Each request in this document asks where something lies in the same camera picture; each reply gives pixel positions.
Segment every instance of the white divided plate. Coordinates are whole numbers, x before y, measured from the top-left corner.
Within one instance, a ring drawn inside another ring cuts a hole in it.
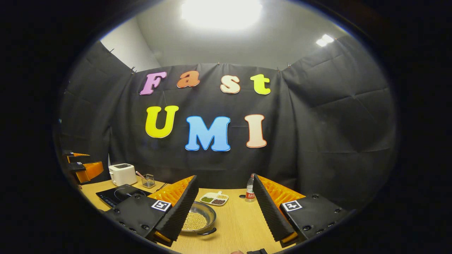
[[[226,198],[217,198],[217,196],[219,196],[219,195],[226,196]],[[213,198],[213,200],[210,201],[210,202],[205,202],[205,201],[202,200],[203,198]],[[212,202],[215,201],[215,199],[224,200],[224,203],[222,203],[221,205],[213,204]],[[199,201],[201,201],[203,203],[206,203],[206,204],[214,205],[214,206],[222,206],[222,205],[226,204],[226,201],[228,199],[229,199],[228,195],[222,194],[221,191],[219,191],[218,193],[208,192],[208,193],[204,194],[204,196],[202,196],[199,199]]]

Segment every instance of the white ceiling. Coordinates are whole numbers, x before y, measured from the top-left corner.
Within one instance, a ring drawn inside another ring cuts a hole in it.
[[[315,42],[323,34],[333,38],[346,34],[320,13],[284,0],[260,0],[258,21],[245,29],[199,28],[182,19],[184,2],[164,0],[137,16],[161,66],[221,62],[283,70],[287,63],[321,48]]]

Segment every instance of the black induction cooker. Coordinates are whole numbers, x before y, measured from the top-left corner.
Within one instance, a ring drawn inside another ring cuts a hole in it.
[[[102,199],[102,201],[104,201],[107,205],[109,205],[110,207],[114,207],[136,193],[145,196],[152,194],[150,192],[140,190],[128,184],[124,184],[116,188],[97,192],[96,195],[100,199]]]

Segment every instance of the blue letter m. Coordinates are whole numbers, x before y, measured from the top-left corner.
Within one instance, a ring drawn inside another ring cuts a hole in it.
[[[227,144],[227,125],[231,120],[227,117],[217,117],[213,120],[212,125],[207,129],[206,124],[201,117],[193,116],[187,117],[187,122],[190,124],[190,133],[188,135],[188,144],[185,149],[189,151],[198,151],[199,145],[197,139],[204,150],[209,148],[213,141],[211,149],[214,151],[229,151],[231,146]]]

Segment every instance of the utensil holder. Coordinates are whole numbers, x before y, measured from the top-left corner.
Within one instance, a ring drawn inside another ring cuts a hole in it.
[[[144,178],[141,179],[141,183],[145,188],[152,188],[155,185],[154,176],[151,174],[143,175]]]

